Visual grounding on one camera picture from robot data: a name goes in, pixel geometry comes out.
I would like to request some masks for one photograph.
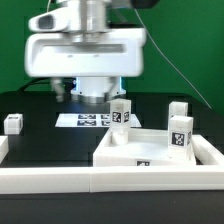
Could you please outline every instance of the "white tray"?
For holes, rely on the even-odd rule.
[[[167,131],[131,128],[127,144],[114,145],[111,139],[108,130],[93,154],[94,167],[196,165],[192,148],[189,159],[169,156]]]
[[[1,168],[0,194],[224,190],[223,155],[200,135],[192,143],[204,165]]]

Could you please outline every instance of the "black and white pattern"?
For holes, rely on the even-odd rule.
[[[102,120],[109,120],[110,119],[110,114],[101,114],[101,119]]]
[[[79,114],[78,119],[83,119],[83,120],[91,120],[91,119],[96,119],[95,114]]]
[[[150,166],[149,161],[137,161],[137,166]]]
[[[96,126],[96,121],[92,120],[85,120],[85,121],[78,121],[77,126]]]
[[[101,121],[101,124],[104,127],[109,127],[110,126],[110,121]]]
[[[184,146],[184,134],[172,132],[172,145]]]
[[[113,112],[112,114],[112,121],[116,123],[121,123],[121,113],[119,112]]]
[[[130,113],[129,113],[129,112],[125,112],[125,113],[124,113],[124,122],[125,122],[125,123],[128,122],[129,119],[130,119]]]

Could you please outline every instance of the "white plastic housing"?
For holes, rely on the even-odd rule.
[[[145,29],[113,29],[101,34],[96,44],[73,44],[71,35],[32,35],[25,50],[27,74],[32,77],[122,77],[142,73]]]

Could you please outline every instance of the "green backdrop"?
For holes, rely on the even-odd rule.
[[[17,90],[30,79],[24,71],[27,22],[45,12],[48,0],[1,0],[0,92]],[[164,54],[201,92],[212,108],[224,115],[224,0],[161,0],[150,10],[139,10],[149,32]],[[123,10],[139,23],[133,10]],[[144,72],[125,78],[125,88],[141,92],[195,91],[164,60],[148,40]]]

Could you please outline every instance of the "black table surface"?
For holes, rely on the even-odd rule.
[[[224,118],[188,95],[128,93],[143,128],[167,129],[172,101],[188,102],[194,134],[224,152]],[[92,166],[107,128],[56,128],[60,113],[109,113],[109,104],[58,103],[51,92],[0,95],[0,135],[10,113],[22,113],[24,128],[9,136],[10,167]],[[223,223],[224,191],[108,192],[0,195],[0,223]]]

